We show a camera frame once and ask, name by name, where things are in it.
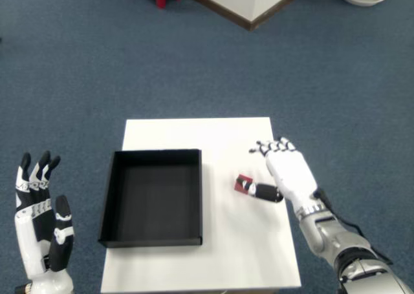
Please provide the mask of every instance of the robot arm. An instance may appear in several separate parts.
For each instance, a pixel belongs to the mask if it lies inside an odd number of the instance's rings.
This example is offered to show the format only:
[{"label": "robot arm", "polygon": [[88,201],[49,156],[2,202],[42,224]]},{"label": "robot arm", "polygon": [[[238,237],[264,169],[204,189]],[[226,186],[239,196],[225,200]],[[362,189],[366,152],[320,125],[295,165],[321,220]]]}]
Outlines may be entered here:
[{"label": "robot arm", "polygon": [[29,176],[30,155],[23,156],[16,178],[17,240],[28,279],[16,294],[70,294],[72,279],[66,267],[72,251],[72,215],[65,196],[56,199],[56,215],[49,195],[49,178],[60,158],[45,152]]},{"label": "robot arm", "polygon": [[302,153],[290,141],[257,142],[250,152],[261,152],[266,158],[277,192],[292,202],[310,250],[335,270],[338,293],[413,294],[363,236],[344,228]]}]

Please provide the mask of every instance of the blue carpet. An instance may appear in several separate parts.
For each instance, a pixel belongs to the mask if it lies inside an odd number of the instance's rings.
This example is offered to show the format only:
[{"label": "blue carpet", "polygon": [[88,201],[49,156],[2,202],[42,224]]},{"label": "blue carpet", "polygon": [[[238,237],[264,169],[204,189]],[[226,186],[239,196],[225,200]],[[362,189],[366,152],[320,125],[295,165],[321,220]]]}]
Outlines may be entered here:
[{"label": "blue carpet", "polygon": [[[414,288],[413,13],[413,0],[295,0],[249,33],[192,0],[165,10],[154,0],[0,0],[2,292],[26,281],[13,220],[24,151],[61,155],[51,191],[74,215],[69,271],[77,293],[97,293],[100,211],[125,120],[242,116],[270,116],[338,212]],[[290,216],[303,287],[287,292],[334,293],[334,273]]]}]

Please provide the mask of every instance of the white table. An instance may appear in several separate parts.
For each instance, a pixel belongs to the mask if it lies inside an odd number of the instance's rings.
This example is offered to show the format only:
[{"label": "white table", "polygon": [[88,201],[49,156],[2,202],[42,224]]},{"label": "white table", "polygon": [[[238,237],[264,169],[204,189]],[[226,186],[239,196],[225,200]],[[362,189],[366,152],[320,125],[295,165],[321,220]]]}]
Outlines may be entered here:
[{"label": "white table", "polygon": [[248,153],[272,138],[269,118],[127,120],[123,150],[202,150],[203,244],[107,249],[102,293],[301,286],[285,202],[233,189],[239,173],[273,183]]}]

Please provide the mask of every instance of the open black box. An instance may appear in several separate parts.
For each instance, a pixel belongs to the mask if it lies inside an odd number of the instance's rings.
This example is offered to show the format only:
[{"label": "open black box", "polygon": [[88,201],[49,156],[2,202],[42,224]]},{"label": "open black box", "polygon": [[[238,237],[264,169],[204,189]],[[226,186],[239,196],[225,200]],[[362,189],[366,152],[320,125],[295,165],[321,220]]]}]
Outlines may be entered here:
[{"label": "open black box", "polygon": [[201,150],[115,152],[99,242],[105,247],[201,245]]}]

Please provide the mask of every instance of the cable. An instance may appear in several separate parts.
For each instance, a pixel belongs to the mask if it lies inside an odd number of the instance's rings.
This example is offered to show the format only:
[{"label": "cable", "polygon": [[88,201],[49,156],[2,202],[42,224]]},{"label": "cable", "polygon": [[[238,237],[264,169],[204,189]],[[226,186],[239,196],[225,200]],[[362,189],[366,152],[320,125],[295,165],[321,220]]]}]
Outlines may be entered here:
[{"label": "cable", "polygon": [[[338,215],[338,213],[335,213],[334,212],[334,209],[332,208],[332,204],[331,204],[331,202],[329,201],[329,199],[328,199],[328,197],[326,196],[326,194],[325,194],[325,191],[323,190],[323,189],[321,189],[320,187],[315,191],[315,192],[313,192],[313,196],[315,197],[315,198],[317,198],[317,199],[320,199],[322,202],[323,202],[323,204],[326,206],[326,208],[328,208],[329,210],[331,210],[331,212],[332,212],[332,214],[334,214],[335,216],[336,216],[336,218],[341,222],[341,223],[344,223],[345,225],[347,225],[347,226],[349,226],[349,227],[352,227],[352,228],[354,228],[354,229],[356,229],[356,231],[358,232],[358,234],[360,235],[360,236],[362,236],[362,237],[364,237],[365,239],[366,239],[366,237],[365,237],[365,235],[364,235],[364,233],[362,232],[362,230],[361,230],[361,228],[358,226],[358,225],[356,225],[356,224],[354,224],[354,223],[351,223],[351,222],[349,222],[349,221],[346,221],[346,220],[344,220],[340,215]],[[387,264],[387,265],[393,265],[394,263],[393,263],[393,261],[391,260],[391,259],[389,259],[389,257],[387,257],[387,256],[385,256],[385,254],[383,254],[383,253],[381,253],[381,252],[379,252],[375,247],[373,247],[372,245],[371,245],[371,249],[382,259],[382,260],[384,260],[384,262]]]}]

